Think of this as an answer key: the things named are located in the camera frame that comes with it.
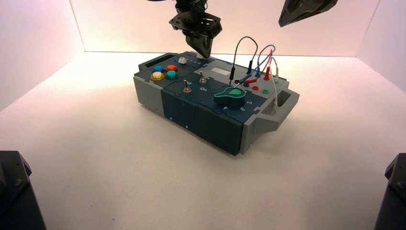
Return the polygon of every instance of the white wall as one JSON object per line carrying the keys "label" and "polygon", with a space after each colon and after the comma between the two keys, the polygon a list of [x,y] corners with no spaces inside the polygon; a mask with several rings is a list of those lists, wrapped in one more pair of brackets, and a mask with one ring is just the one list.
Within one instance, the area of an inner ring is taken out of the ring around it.
{"label": "white wall", "polygon": [[0,110],[83,51],[69,0],[0,0]]}
{"label": "white wall", "polygon": [[[330,11],[280,28],[284,0],[209,0],[222,19],[213,53],[233,53],[238,39],[253,36],[278,55],[355,56],[379,0],[339,0]],[[86,51],[181,52],[191,50],[168,21],[175,1],[72,0]],[[252,53],[250,43],[241,53]]]}
{"label": "white wall", "polygon": [[406,1],[381,0],[358,57],[406,91]]}

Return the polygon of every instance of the blue button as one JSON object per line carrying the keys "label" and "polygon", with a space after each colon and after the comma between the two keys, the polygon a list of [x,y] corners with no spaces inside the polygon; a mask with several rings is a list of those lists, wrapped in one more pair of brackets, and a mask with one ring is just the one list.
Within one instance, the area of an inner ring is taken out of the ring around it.
{"label": "blue button", "polygon": [[166,78],[169,80],[174,80],[178,78],[178,74],[175,71],[171,70],[166,72]]}
{"label": "blue button", "polygon": [[154,66],[154,69],[152,70],[152,72],[164,72],[164,68],[162,66]]}

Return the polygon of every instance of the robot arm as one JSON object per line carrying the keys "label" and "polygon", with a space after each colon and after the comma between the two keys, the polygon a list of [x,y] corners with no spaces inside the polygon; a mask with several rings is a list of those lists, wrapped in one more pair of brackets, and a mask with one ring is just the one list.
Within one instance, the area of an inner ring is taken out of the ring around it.
{"label": "robot arm", "polygon": [[[285,0],[279,25],[281,27],[330,10],[338,0]],[[213,39],[221,32],[220,18],[205,13],[207,0],[176,0],[178,14],[169,23],[182,30],[186,42],[203,58],[208,58]]]}
{"label": "robot arm", "polygon": [[173,29],[182,30],[187,44],[203,58],[210,57],[213,39],[222,30],[220,18],[204,12],[207,0],[176,0],[175,8],[178,14],[169,21]]}

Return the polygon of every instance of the blue cable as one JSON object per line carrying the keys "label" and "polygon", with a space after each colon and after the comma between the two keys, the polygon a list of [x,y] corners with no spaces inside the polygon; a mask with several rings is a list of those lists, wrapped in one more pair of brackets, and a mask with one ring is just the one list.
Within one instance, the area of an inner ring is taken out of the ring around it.
{"label": "blue cable", "polygon": [[264,59],[261,63],[259,63],[259,58],[261,57],[262,52],[264,52],[264,50],[265,50],[266,48],[270,47],[270,46],[273,47],[272,53],[275,52],[276,47],[275,47],[274,45],[267,45],[267,46],[265,46],[265,47],[261,50],[261,52],[260,52],[259,55],[258,55],[257,67],[255,68],[255,71],[257,72],[257,73],[255,74],[255,77],[257,77],[257,78],[260,77],[260,65],[262,65],[262,64],[269,58],[270,54],[268,54],[268,55],[265,57],[265,59]]}
{"label": "blue cable", "polygon": [[[255,74],[255,77],[256,78],[259,78],[260,76],[261,76],[261,74],[260,74],[260,66],[269,58],[269,56],[271,55],[271,54],[268,54],[265,58],[264,58],[264,60],[261,62],[261,63],[259,63],[259,58],[261,57],[261,54],[262,54],[262,52],[264,52],[264,50],[266,49],[266,48],[268,48],[268,47],[273,47],[273,51],[272,51],[272,53],[273,52],[275,52],[275,50],[276,50],[276,47],[274,46],[274,45],[267,45],[267,46],[265,46],[262,50],[261,50],[261,52],[259,53],[259,55],[258,55],[258,60],[257,60],[257,67],[254,69],[257,73]],[[238,84],[240,84],[240,83],[242,83],[242,82],[245,82],[245,80],[247,80],[248,78],[250,78],[252,76],[252,73],[251,74],[247,74],[245,77],[243,77],[242,79],[240,79],[240,80],[238,80]]]}

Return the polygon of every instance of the screw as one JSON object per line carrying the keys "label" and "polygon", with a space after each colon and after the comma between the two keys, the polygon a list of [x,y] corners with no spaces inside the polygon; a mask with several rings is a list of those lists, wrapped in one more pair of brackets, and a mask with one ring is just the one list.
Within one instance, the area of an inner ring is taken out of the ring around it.
{"label": "screw", "polygon": [[397,182],[396,183],[396,187],[400,190],[404,190],[405,189],[405,185],[402,182]]}
{"label": "screw", "polygon": [[18,186],[20,186],[22,183],[23,183],[23,180],[17,179],[17,180],[15,180],[15,182],[14,182],[14,187],[18,187]]}

